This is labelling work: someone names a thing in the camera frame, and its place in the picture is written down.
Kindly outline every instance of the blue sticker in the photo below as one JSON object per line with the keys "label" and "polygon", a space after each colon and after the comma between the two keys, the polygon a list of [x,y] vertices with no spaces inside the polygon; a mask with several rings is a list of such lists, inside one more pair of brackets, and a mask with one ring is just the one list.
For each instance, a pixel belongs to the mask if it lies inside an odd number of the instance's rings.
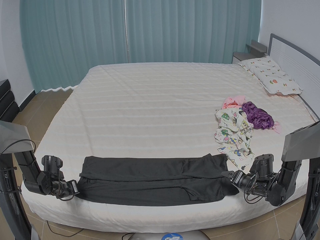
{"label": "blue sticker", "polygon": [[161,240],[183,240],[183,237],[177,233],[170,233],[164,235]]}

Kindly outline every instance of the purple clothing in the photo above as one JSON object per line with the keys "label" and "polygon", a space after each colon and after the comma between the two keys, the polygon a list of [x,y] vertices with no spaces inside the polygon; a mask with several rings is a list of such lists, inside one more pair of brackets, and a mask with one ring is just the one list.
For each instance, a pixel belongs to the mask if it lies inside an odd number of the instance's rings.
{"label": "purple clothing", "polygon": [[247,114],[247,119],[253,124],[254,129],[263,130],[266,128],[272,128],[275,122],[266,111],[261,108],[257,108],[252,102],[246,102],[242,104],[242,110]]}

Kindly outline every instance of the white wall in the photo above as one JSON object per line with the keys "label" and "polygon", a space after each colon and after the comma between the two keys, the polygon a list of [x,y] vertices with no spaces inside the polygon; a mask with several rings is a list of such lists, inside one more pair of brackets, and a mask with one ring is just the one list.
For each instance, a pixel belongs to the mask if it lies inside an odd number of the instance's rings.
{"label": "white wall", "polygon": [[271,33],[320,60],[320,0],[262,0],[259,42]]}
{"label": "white wall", "polygon": [[0,0],[0,80],[9,79],[18,106],[33,92],[20,31],[20,0]]}

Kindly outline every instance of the teal curtain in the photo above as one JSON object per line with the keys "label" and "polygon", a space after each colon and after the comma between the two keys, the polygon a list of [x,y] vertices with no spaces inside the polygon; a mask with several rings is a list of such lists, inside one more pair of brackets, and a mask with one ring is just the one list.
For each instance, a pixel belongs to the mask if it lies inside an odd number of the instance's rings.
{"label": "teal curtain", "polygon": [[128,62],[124,0],[21,0],[20,24],[36,92],[77,85],[96,65]]}
{"label": "teal curtain", "polygon": [[126,0],[130,62],[231,63],[258,40],[261,0]]}

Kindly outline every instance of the white pillow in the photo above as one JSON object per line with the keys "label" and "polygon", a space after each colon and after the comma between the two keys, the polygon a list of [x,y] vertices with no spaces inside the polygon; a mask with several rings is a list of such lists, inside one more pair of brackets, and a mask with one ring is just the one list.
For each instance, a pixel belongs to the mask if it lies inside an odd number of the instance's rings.
{"label": "white pillow", "polygon": [[256,76],[270,94],[300,94],[302,88],[281,70],[280,66],[269,56],[246,59],[239,63],[244,69]]}

